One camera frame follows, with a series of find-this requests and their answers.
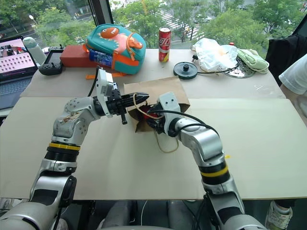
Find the white bottle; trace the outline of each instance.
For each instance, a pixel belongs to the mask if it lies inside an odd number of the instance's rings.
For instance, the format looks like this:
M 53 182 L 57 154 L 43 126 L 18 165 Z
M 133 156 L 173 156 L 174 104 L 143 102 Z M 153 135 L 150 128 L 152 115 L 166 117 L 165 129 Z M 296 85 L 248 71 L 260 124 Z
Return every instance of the white bottle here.
M 29 50 L 35 61 L 38 62 L 40 65 L 42 65 L 46 59 L 46 55 L 39 47 L 35 39 L 32 37 L 25 37 L 23 39 L 23 43 L 25 47 L 27 47 L 27 49 Z

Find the white sleeve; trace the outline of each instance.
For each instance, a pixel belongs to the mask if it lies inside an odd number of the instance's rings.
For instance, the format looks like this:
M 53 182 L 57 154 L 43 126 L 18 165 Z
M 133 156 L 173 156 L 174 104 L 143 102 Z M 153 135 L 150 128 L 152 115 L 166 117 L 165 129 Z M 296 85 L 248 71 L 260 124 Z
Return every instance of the white sleeve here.
M 280 81 L 296 94 L 307 91 L 307 54 L 279 75 Z

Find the dinosaur backpack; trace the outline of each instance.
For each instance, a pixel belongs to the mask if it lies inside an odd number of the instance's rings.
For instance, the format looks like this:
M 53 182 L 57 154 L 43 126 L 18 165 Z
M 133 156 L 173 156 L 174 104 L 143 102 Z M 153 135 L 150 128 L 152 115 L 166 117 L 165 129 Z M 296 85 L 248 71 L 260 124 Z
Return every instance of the dinosaur backpack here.
M 137 73 L 145 58 L 146 43 L 137 33 L 120 25 L 102 24 L 97 26 L 85 40 L 91 61 L 111 67 L 124 76 Z

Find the laptop screen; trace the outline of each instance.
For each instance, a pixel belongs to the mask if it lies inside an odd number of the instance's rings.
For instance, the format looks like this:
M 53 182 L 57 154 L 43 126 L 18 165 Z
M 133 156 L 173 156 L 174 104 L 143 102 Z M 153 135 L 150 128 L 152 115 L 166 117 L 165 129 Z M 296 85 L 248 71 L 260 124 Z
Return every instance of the laptop screen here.
M 21 36 L 0 40 L 0 81 L 33 75 L 36 70 Z

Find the black disc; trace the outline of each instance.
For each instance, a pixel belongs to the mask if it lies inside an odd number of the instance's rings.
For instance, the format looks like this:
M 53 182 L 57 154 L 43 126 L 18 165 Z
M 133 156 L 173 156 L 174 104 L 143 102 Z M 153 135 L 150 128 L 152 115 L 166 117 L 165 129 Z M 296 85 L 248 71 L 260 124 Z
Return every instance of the black disc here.
M 174 75 L 183 80 L 195 78 L 197 67 L 190 62 L 179 62 L 174 66 Z

